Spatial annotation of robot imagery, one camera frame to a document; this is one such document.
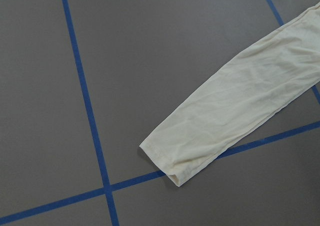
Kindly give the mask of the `beige long-sleeve printed shirt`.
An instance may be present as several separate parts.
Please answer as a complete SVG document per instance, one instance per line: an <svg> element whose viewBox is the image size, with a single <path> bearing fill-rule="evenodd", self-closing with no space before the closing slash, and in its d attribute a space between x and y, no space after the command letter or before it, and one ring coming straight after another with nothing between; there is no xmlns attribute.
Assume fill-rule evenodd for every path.
<svg viewBox="0 0 320 226"><path fill-rule="evenodd" d="M320 80L320 7L241 51L140 144L181 186Z"/></svg>

